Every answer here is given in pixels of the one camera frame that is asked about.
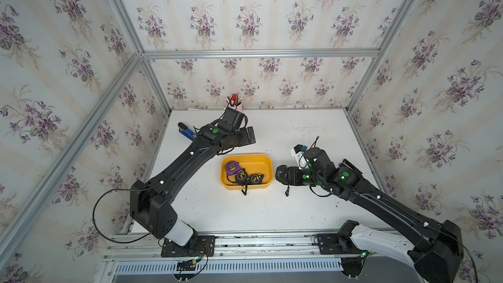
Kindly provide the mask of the yellow plastic storage box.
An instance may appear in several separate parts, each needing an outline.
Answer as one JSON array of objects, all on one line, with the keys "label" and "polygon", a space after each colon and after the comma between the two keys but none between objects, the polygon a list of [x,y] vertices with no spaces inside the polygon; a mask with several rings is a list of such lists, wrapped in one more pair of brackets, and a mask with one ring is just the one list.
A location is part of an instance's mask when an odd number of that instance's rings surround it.
[{"label": "yellow plastic storage box", "polygon": [[272,161],[266,154],[234,154],[226,156],[221,163],[220,181],[222,186],[228,190],[243,190],[242,186],[234,183],[234,176],[226,176],[225,164],[229,161],[237,161],[244,168],[248,175],[254,173],[264,174],[264,180],[261,185],[248,185],[248,189],[264,189],[270,186],[274,180],[274,168]]}]

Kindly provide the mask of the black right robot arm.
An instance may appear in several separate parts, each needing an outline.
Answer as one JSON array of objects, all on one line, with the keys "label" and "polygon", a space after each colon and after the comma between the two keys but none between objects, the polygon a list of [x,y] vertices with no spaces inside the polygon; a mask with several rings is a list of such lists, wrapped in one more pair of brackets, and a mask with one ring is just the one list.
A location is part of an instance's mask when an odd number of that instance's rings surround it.
[{"label": "black right robot arm", "polygon": [[397,232],[393,235],[348,220],[335,234],[317,235],[314,243],[322,255],[359,255],[343,267],[348,278],[357,277],[370,254],[378,253],[414,268],[426,282],[454,282],[464,257],[470,255],[457,224],[439,222],[406,207],[365,179],[350,161],[343,159],[335,165],[316,146],[296,145],[292,155],[297,164],[280,165],[275,173],[278,182],[287,187],[319,186],[328,197],[363,208]]}]

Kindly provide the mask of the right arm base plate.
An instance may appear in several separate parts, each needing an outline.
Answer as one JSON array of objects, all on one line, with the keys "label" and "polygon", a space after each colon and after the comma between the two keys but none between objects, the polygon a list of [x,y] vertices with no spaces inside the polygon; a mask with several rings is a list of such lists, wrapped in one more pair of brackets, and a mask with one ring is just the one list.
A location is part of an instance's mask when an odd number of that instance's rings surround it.
[{"label": "right arm base plate", "polygon": [[322,255],[358,254],[364,258],[371,254],[367,250],[357,248],[349,237],[339,236],[335,233],[318,234],[313,238],[313,242],[318,246]]}]

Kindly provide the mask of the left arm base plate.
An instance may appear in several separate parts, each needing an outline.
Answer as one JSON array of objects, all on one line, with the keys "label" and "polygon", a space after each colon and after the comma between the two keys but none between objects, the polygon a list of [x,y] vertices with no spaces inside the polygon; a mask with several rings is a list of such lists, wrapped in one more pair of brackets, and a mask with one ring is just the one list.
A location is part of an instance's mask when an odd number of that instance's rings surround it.
[{"label": "left arm base plate", "polygon": [[216,246],[215,236],[193,236],[185,246],[163,238],[161,257],[212,257]]}]

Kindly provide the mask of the purple tape measure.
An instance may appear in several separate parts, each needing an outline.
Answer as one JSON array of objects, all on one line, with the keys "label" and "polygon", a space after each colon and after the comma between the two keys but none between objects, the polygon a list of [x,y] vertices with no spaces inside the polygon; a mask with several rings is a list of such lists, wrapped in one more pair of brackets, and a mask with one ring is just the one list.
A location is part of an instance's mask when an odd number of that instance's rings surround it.
[{"label": "purple tape measure", "polygon": [[224,168],[225,168],[225,173],[226,173],[227,177],[235,176],[236,174],[238,174],[242,170],[242,167],[239,165],[239,163],[237,161],[227,162],[225,164]]}]

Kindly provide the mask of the black yellow tape measure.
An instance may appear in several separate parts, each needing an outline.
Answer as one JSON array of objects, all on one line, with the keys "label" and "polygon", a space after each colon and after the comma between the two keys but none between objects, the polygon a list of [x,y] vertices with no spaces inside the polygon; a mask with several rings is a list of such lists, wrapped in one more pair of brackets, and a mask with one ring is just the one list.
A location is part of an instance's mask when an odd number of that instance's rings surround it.
[{"label": "black yellow tape measure", "polygon": [[260,173],[251,174],[248,178],[249,185],[261,185],[263,183],[265,175]]},{"label": "black yellow tape measure", "polygon": [[250,182],[250,177],[244,168],[242,168],[239,172],[237,172],[234,175],[234,183],[243,187],[243,190],[241,192],[244,196],[246,196],[248,194],[249,182]]}]

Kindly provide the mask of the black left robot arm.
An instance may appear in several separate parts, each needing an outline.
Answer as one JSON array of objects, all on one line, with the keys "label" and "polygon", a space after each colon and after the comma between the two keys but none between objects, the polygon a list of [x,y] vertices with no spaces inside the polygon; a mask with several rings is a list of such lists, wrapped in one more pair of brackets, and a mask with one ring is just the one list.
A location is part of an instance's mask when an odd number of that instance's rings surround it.
[{"label": "black left robot arm", "polygon": [[226,107],[222,115],[200,128],[195,128],[187,149],[170,165],[147,182],[136,181],[131,188],[105,192],[128,191],[129,216],[157,239],[165,239],[187,249],[196,247],[197,232],[182,221],[172,203],[183,186],[216,155],[229,153],[256,143],[248,117]]}]

